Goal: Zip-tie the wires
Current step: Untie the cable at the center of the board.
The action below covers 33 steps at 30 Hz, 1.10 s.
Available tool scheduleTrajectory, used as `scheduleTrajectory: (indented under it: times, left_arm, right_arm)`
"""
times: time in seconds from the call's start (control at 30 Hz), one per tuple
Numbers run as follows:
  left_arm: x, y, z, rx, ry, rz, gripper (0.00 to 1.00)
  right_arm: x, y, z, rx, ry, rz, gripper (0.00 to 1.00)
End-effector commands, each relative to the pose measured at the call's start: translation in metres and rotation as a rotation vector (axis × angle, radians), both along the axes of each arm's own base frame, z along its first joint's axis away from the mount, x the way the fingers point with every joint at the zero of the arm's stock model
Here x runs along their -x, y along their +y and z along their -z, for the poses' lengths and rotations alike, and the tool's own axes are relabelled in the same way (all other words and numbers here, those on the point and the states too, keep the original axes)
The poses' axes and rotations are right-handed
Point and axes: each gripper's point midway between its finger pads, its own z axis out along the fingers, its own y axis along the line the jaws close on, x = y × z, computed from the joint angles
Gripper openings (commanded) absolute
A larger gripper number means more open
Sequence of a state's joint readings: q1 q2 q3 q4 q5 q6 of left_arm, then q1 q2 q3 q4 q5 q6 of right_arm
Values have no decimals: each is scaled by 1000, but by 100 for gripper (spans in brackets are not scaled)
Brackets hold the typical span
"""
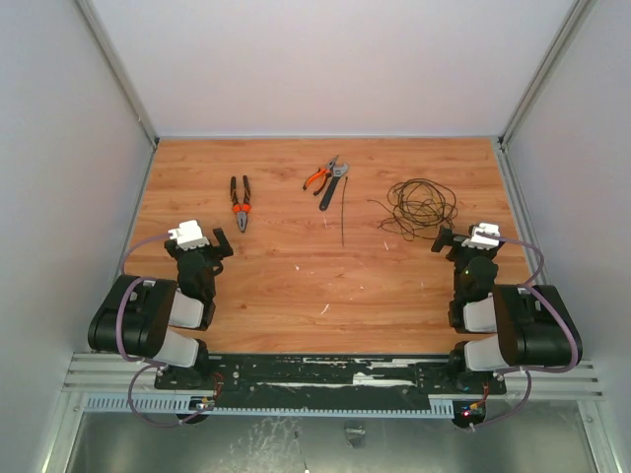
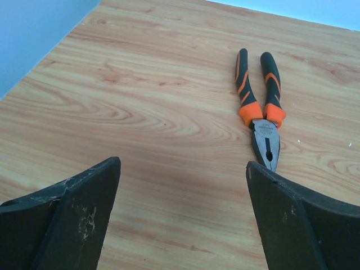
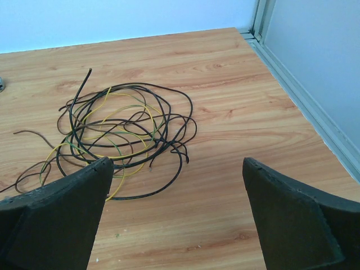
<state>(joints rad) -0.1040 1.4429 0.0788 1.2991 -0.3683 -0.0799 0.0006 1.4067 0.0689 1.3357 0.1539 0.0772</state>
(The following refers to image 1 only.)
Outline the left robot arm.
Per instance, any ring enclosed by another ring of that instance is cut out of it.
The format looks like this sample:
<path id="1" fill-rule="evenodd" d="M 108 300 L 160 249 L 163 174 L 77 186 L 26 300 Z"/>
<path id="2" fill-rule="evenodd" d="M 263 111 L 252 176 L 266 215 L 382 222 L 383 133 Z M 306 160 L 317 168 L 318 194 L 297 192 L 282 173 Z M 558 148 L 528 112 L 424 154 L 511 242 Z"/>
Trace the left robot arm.
<path id="1" fill-rule="evenodd" d="M 179 332 L 204 332 L 213 320 L 216 277 L 234 254 L 221 228 L 213 236 L 216 243 L 188 221 L 160 237 L 176 263 L 174 280 L 122 272 L 90 323 L 91 349 L 155 368 L 157 389 L 218 389 L 224 377 L 207 344 Z"/>

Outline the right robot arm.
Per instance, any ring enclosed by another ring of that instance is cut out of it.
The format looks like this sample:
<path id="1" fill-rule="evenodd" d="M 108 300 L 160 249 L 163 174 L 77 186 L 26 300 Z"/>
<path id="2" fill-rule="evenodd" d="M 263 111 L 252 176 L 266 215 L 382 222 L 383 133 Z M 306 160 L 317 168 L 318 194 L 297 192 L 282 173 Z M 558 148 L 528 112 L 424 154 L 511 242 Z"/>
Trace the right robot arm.
<path id="1" fill-rule="evenodd" d="M 537 257 L 534 274 L 521 284 L 496 281 L 495 257 L 506 243 L 528 248 Z M 489 223 L 470 226 L 466 235 L 441 227 L 431 250 L 445 247 L 446 259 L 454 265 L 449 325 L 461 334 L 484 336 L 461 341 L 450 351 L 447 378 L 453 389 L 469 392 L 493 374 L 568 372 L 581 361 L 582 339 L 559 291 L 534 283 L 543 269 L 540 249 L 502 236 Z"/>

